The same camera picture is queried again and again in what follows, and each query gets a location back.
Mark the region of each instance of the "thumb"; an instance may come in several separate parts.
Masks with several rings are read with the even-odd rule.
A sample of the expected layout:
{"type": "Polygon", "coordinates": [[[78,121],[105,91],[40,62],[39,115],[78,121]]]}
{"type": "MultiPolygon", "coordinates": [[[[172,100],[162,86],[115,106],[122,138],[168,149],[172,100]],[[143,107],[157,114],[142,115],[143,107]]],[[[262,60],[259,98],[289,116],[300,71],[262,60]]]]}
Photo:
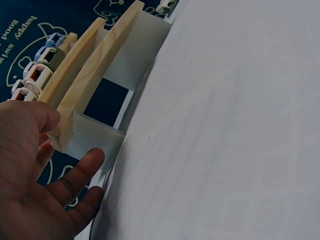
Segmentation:
{"type": "Polygon", "coordinates": [[[9,100],[0,103],[0,110],[23,111],[35,122],[40,133],[51,131],[60,121],[60,113],[48,104],[40,101],[9,100]]]}

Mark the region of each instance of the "light wood panel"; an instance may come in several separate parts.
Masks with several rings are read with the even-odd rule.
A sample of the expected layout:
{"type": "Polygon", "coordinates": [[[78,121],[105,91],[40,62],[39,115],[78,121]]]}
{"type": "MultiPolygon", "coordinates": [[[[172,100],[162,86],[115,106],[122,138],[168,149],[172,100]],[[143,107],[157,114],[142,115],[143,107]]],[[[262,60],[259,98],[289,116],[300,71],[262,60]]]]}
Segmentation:
{"type": "Polygon", "coordinates": [[[104,25],[105,20],[99,17],[85,31],[53,73],[38,101],[47,103],[55,109],[59,106],[81,67],[93,52],[98,29],[103,28],[104,25]]]}
{"type": "Polygon", "coordinates": [[[132,24],[144,3],[135,1],[106,34],[84,64],[57,110],[61,113],[58,126],[48,136],[53,147],[64,153],[73,135],[73,113],[83,113],[102,77],[126,41],[132,24]]]}
{"type": "Polygon", "coordinates": [[[75,34],[74,32],[71,32],[66,36],[65,40],[63,43],[59,46],[59,49],[61,49],[65,55],[67,55],[70,51],[70,44],[71,43],[76,43],[78,40],[78,35],[75,34]]]}

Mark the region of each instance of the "white sheet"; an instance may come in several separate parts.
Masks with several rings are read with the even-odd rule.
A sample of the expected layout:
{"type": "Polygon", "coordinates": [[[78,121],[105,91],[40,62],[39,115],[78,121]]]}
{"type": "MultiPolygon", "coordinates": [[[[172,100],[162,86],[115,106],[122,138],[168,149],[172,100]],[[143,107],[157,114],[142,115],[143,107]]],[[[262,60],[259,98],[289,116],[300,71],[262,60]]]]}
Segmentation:
{"type": "Polygon", "coordinates": [[[157,57],[92,239],[320,239],[319,9],[190,0],[157,57]]]}

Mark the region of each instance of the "navy blue fabric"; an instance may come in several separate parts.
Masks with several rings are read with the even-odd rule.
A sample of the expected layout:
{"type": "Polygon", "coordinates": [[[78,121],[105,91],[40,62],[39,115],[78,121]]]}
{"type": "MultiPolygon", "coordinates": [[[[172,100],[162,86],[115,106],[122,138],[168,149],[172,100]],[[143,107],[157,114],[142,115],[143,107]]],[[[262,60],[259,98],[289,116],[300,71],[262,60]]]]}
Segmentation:
{"type": "MultiPolygon", "coordinates": [[[[23,69],[33,60],[47,36],[74,32],[80,37],[97,18],[106,19],[110,29],[134,0],[2,0],[0,1],[0,102],[11,97],[12,85],[23,77],[23,69]]],[[[160,0],[143,0],[144,10],[157,15],[160,0]]],[[[113,125],[128,90],[102,80],[85,114],[113,125]]],[[[78,160],[55,152],[38,182],[56,181],[78,160]]],[[[79,196],[83,197],[87,188],[79,196]]]]}

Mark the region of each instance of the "hand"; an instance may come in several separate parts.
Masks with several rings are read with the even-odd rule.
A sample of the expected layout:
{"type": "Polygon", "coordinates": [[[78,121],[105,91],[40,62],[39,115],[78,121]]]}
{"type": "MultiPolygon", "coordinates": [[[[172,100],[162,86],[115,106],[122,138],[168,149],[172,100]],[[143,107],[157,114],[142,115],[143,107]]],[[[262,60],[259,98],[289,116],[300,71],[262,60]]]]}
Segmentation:
{"type": "Polygon", "coordinates": [[[80,233],[99,210],[100,187],[66,211],[102,165],[105,155],[94,148],[60,180],[36,182],[54,153],[46,132],[60,114],[41,102],[0,103],[0,239],[69,240],[80,233]]]}

